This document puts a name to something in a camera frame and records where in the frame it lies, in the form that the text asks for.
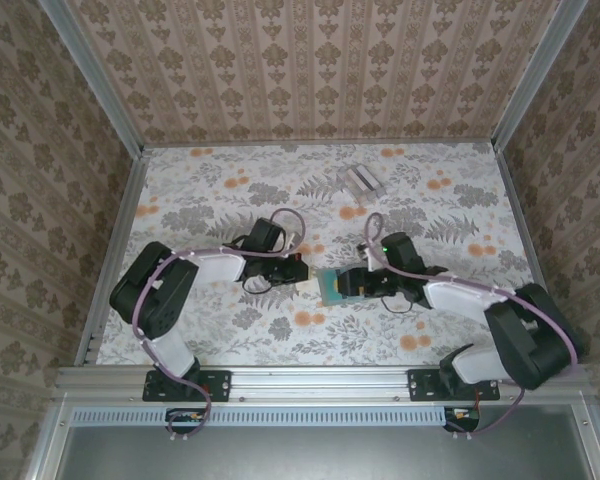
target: floral patterned mat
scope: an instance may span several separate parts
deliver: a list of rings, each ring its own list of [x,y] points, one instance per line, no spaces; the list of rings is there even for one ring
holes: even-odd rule
[[[522,242],[488,143],[162,148],[149,169],[127,245],[124,272],[159,240],[174,250],[217,246],[248,233],[256,218],[291,206],[307,222],[301,246],[312,267],[358,261],[367,215],[385,233],[405,231],[427,265],[488,284],[531,280]],[[388,187],[367,208],[335,187],[343,165],[364,164]],[[280,223],[297,228],[292,216]],[[394,310],[408,307],[389,299]],[[419,306],[392,314],[378,300],[324,307],[317,280],[250,295],[236,283],[193,289],[181,331],[206,365],[414,365],[488,335],[485,327]],[[111,312],[100,364],[148,359]]]

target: patterned wallpaper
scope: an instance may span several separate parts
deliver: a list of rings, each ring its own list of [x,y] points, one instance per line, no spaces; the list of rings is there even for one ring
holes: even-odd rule
[[[147,144],[490,137],[558,0],[70,0]]]
[[[0,1],[0,479],[73,363],[130,167],[35,1]]]
[[[506,148],[549,287],[590,346],[600,400],[600,0]]]

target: purple cable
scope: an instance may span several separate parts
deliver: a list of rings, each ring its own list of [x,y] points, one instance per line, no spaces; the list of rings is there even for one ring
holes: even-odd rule
[[[290,249],[287,249],[287,250],[283,250],[281,252],[276,252],[276,253],[247,252],[247,251],[242,251],[242,250],[236,250],[236,249],[229,248],[229,247],[203,248],[203,249],[198,249],[198,250],[181,250],[179,252],[172,254],[170,257],[167,257],[160,265],[158,265],[158,267],[155,269],[155,271],[151,274],[151,276],[147,280],[147,283],[144,286],[144,288],[142,289],[142,291],[140,292],[140,295],[138,296],[138,301],[136,302],[136,306],[133,309],[133,315],[131,317],[131,329],[132,329],[135,337],[140,341],[140,345],[142,345],[142,348],[147,353],[149,358],[151,358],[151,361],[155,364],[155,366],[157,368],[159,368],[160,371],[162,373],[164,373],[168,378],[170,378],[174,382],[182,383],[183,385],[193,388],[194,390],[199,392],[204,397],[205,404],[206,404],[204,417],[202,418],[202,420],[200,421],[198,426],[196,426],[196,428],[194,428],[190,433],[187,434],[188,436],[192,436],[192,435],[195,435],[196,433],[198,433],[202,429],[204,424],[207,422],[207,420],[209,419],[209,415],[211,414],[211,397],[199,385],[196,385],[195,383],[190,382],[189,380],[185,380],[184,378],[178,377],[173,372],[171,372],[168,368],[166,368],[160,364],[158,357],[156,356],[156,354],[153,352],[153,350],[149,346],[150,345],[149,340],[144,335],[144,332],[142,332],[142,330],[140,330],[140,328],[138,327],[138,322],[139,322],[139,318],[140,318],[140,310],[142,310],[142,306],[144,305],[144,302],[147,299],[147,295],[149,294],[151,287],[156,282],[156,280],[160,277],[162,272],[172,262],[174,262],[176,259],[178,259],[180,257],[188,257],[188,256],[192,256],[192,255],[208,255],[208,254],[215,254],[215,253],[227,253],[227,254],[234,254],[234,255],[240,255],[240,256],[275,258],[275,257],[283,257],[285,255],[290,255],[293,252],[295,252],[298,249],[298,247],[300,246],[300,244],[304,241],[304,237],[306,235],[307,228],[306,228],[306,224],[304,222],[304,218],[302,218],[302,215],[300,215],[297,211],[295,211],[291,208],[279,208],[271,214],[270,220],[273,220],[274,217],[281,212],[289,212],[289,213],[295,215],[296,218],[298,218],[298,220],[300,221],[302,233],[300,234],[300,239],[298,240],[298,242],[297,242],[298,244],[296,246],[294,246]],[[173,418],[170,419],[167,429],[169,430],[169,432],[172,435],[176,435],[176,433],[171,428],[172,421],[173,421]]]
[[[450,422],[447,420],[447,425],[451,425],[453,428],[455,428],[456,430],[458,430],[460,433],[466,433],[467,435],[481,435],[483,433],[487,433],[489,430],[493,430],[494,428],[496,428],[498,425],[500,425],[502,422],[504,422],[507,417],[509,417],[509,415],[511,415],[513,413],[513,411],[518,407],[518,405],[520,404],[520,402],[522,401],[522,399],[524,398],[524,394],[525,394],[525,389],[521,388],[520,389],[520,393],[518,394],[518,396],[516,397],[516,399],[513,401],[513,403],[509,406],[509,408],[507,409],[506,412],[504,412],[502,414],[502,416],[500,418],[498,418],[495,422],[487,425],[484,428],[481,428],[480,430],[475,430],[473,432],[467,432],[464,428],[462,428],[460,425]]]
[[[371,225],[371,220],[373,218],[377,218],[379,224],[378,224],[378,233],[376,234],[376,236],[374,238],[371,238],[371,235],[369,234],[369,227]],[[547,325],[549,325],[549,327],[551,327],[551,329],[554,332],[556,332],[556,334],[560,337],[560,339],[564,342],[565,346],[567,347],[567,350],[569,351],[569,358],[571,360],[571,368],[574,368],[578,364],[578,354],[576,353],[576,349],[573,346],[573,342],[571,341],[571,339],[567,336],[566,333],[564,333],[564,330],[562,330],[560,328],[560,326],[551,317],[549,317],[549,315],[544,313],[542,310],[540,310],[535,305],[532,305],[531,303],[527,302],[526,300],[523,300],[522,298],[517,297],[514,293],[510,293],[507,290],[503,290],[501,288],[488,287],[487,285],[483,285],[482,283],[474,282],[472,280],[465,280],[463,278],[448,277],[448,276],[444,276],[444,275],[436,275],[436,276],[418,275],[415,273],[403,272],[402,270],[399,270],[399,269],[389,265],[389,263],[384,258],[382,258],[373,248],[373,242],[380,236],[380,232],[382,231],[383,224],[384,224],[384,220],[382,218],[382,215],[379,214],[378,212],[374,212],[371,215],[369,215],[369,217],[367,218],[367,221],[364,224],[364,237],[365,237],[367,246],[369,247],[369,252],[370,252],[371,256],[373,256],[373,258],[375,258],[379,263],[381,263],[382,266],[385,267],[387,270],[389,270],[393,273],[397,273],[398,275],[402,275],[403,277],[407,277],[407,278],[415,278],[418,280],[430,280],[433,282],[457,283],[460,285],[465,285],[467,287],[475,288],[476,290],[482,290],[484,292],[492,292],[492,293],[496,293],[498,295],[502,295],[503,297],[507,297],[509,300],[516,302],[518,305],[521,305],[525,309],[534,313],[535,315],[540,317]]]

